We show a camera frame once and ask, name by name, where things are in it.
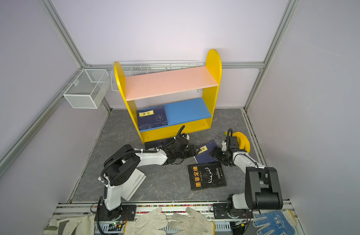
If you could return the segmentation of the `blue book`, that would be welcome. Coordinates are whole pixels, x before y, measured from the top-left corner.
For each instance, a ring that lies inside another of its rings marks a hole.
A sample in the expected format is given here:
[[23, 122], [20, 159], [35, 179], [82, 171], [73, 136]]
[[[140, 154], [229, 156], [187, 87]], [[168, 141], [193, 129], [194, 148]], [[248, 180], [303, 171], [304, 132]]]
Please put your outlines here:
[[207, 164], [207, 163], [216, 162], [217, 158], [212, 157], [210, 155], [215, 147], [217, 147], [217, 144], [214, 140], [208, 141], [205, 144], [198, 146], [197, 149], [199, 149], [199, 152], [194, 157], [195, 161], [198, 164]]

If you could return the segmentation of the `blue book Yijing label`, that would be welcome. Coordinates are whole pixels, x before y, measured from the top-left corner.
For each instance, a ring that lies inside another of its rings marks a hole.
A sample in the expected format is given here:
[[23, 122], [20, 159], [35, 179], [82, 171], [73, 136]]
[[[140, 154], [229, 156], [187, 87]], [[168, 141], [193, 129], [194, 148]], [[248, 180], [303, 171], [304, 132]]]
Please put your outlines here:
[[163, 105], [137, 110], [136, 114], [139, 131], [168, 125]]

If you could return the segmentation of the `black wolf cover book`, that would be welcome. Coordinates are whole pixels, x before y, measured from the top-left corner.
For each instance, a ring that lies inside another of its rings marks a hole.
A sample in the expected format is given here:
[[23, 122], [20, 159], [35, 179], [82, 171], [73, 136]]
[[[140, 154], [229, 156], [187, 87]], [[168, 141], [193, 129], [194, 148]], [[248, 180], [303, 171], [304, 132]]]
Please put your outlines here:
[[146, 150], [149, 150], [149, 149], [152, 149], [152, 148], [158, 148], [158, 147], [163, 147], [163, 146], [169, 145], [174, 140], [175, 139], [173, 139], [173, 138], [168, 138], [168, 139], [150, 141], [150, 142], [144, 143], [144, 146], [145, 146]]

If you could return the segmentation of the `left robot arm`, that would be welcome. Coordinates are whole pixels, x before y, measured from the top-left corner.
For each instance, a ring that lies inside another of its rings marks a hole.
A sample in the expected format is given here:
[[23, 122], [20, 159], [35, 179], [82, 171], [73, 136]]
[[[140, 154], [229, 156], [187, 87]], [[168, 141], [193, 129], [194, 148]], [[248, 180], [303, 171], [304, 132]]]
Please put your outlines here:
[[200, 149], [189, 144], [189, 136], [181, 134], [163, 145], [154, 148], [136, 149], [124, 145], [104, 162], [98, 180], [104, 184], [104, 205], [113, 211], [121, 206], [123, 185], [140, 166], [170, 165], [177, 159], [184, 160], [196, 156]]

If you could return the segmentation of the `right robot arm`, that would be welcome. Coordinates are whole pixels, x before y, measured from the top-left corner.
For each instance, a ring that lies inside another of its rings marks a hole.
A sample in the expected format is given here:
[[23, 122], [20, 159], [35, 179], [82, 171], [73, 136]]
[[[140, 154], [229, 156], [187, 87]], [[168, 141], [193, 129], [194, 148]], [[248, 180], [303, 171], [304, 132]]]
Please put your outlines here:
[[277, 170], [251, 158], [245, 149], [240, 148], [236, 136], [228, 134], [222, 147], [212, 150], [211, 156], [225, 166], [237, 166], [245, 174], [244, 192], [231, 194], [226, 201], [229, 213], [283, 208]]

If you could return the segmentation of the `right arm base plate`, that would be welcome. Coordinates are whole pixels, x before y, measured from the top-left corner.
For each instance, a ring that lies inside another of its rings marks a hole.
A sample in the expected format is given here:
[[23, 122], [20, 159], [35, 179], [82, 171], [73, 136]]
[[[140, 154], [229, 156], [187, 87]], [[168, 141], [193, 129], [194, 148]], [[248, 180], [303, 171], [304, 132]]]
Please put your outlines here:
[[215, 219], [251, 219], [253, 214], [248, 209], [234, 209], [227, 203], [214, 203], [210, 207]]

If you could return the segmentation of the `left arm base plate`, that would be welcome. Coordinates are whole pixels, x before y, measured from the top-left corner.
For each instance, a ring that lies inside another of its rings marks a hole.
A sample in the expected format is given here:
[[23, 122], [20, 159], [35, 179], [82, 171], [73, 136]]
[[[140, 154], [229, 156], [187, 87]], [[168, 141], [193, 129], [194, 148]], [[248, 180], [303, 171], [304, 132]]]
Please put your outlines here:
[[96, 216], [99, 221], [133, 221], [137, 206], [135, 204], [122, 204], [118, 208], [109, 211], [105, 205], [98, 207]]

